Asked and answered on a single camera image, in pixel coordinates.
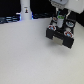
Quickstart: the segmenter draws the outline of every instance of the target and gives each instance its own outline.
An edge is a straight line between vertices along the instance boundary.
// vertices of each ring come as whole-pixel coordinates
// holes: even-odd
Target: white table
[[[84,84],[84,27],[69,49],[45,37],[49,23],[0,24],[0,84]]]

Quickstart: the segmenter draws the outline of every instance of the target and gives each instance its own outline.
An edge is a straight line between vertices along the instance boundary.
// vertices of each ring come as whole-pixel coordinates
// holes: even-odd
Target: black object
[[[49,0],[30,0],[30,7],[33,15],[46,13],[50,14],[49,17],[52,17],[53,13],[56,13],[56,8],[51,5],[51,2],[49,2]]]
[[[68,48],[71,48],[72,45],[73,45],[73,42],[74,42],[74,39],[73,39],[73,38],[64,36],[64,41],[63,41],[63,45],[64,45],[64,46],[66,46],[66,47],[68,47]]]
[[[66,46],[68,48],[72,48],[72,45],[74,43],[74,38],[64,35],[64,32],[66,31],[66,28],[70,28],[71,33],[74,34],[74,27],[76,24],[76,18],[75,17],[76,17],[75,13],[71,12],[71,14],[68,16],[68,18],[64,20],[62,28],[58,28],[57,26],[55,26],[56,27],[55,31],[51,30],[50,28],[47,28],[46,37],[53,40],[53,36],[54,36],[60,40],[63,40],[62,45]],[[53,20],[51,20],[50,25],[53,25],[53,23],[55,23],[55,22]]]
[[[68,14],[68,9],[66,9],[66,8],[64,8],[63,10],[59,9],[59,11],[60,11],[60,13],[59,13],[60,15],[65,16]]]
[[[84,27],[84,11],[81,14],[76,14],[76,21]]]
[[[49,39],[53,39],[53,36],[54,36],[54,31],[47,28],[46,37],[49,38]]]

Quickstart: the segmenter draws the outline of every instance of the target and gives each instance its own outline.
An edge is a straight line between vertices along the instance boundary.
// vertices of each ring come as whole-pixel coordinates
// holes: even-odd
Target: robotic arm
[[[46,37],[55,43],[71,48],[74,43],[76,12],[82,13],[84,0],[49,0],[58,8],[46,30]]]

